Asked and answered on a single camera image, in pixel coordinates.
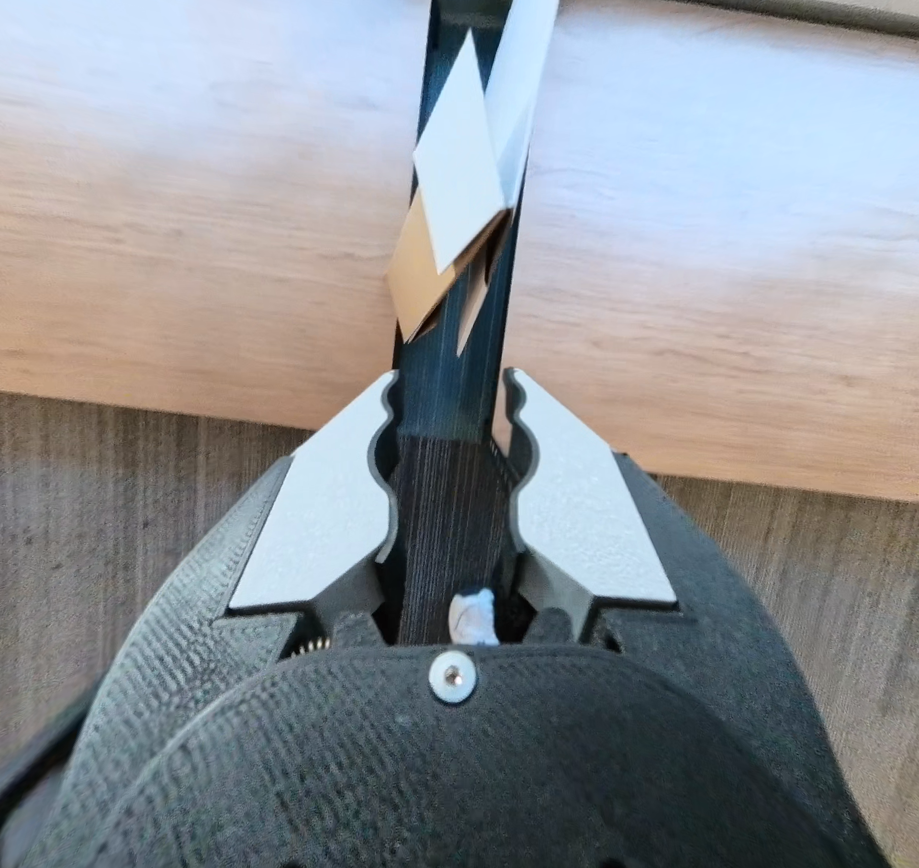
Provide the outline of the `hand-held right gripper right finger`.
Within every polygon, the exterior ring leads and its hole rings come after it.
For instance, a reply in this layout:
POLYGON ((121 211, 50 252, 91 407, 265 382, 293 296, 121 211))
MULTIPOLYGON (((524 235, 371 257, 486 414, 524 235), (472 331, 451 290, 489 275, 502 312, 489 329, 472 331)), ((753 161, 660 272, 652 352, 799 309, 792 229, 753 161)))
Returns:
POLYGON ((535 610, 588 630, 601 609, 679 601, 614 450, 529 374, 506 368, 511 583, 535 610))

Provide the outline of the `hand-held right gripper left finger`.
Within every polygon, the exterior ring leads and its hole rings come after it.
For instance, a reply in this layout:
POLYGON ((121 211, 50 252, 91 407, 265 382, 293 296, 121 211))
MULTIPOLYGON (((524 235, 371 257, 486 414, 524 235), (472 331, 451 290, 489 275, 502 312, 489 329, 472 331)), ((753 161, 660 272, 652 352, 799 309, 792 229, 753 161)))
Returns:
POLYGON ((399 527, 390 479, 400 419, 400 374, 391 370, 293 451, 229 613, 298 610, 336 622, 384 605, 399 527))

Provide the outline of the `tan cardboard sheet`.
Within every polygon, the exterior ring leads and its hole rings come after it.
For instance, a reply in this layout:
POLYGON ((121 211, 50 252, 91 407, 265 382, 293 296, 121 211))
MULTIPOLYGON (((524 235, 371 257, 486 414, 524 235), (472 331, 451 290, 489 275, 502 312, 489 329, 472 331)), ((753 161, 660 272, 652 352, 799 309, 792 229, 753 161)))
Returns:
POLYGON ((423 196, 417 189, 386 270, 399 331, 405 344, 424 333, 426 323, 471 258, 471 255, 463 253, 443 273, 437 272, 423 196))

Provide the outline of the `long white cardboard sheet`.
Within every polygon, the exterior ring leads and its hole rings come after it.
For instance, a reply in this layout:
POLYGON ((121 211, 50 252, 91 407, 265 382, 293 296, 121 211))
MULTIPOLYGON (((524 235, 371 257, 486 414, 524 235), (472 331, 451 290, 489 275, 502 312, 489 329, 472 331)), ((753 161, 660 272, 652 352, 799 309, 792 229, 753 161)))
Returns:
POLYGON ((485 88, 485 112, 506 208, 520 195, 538 91, 560 0, 512 0, 485 88))

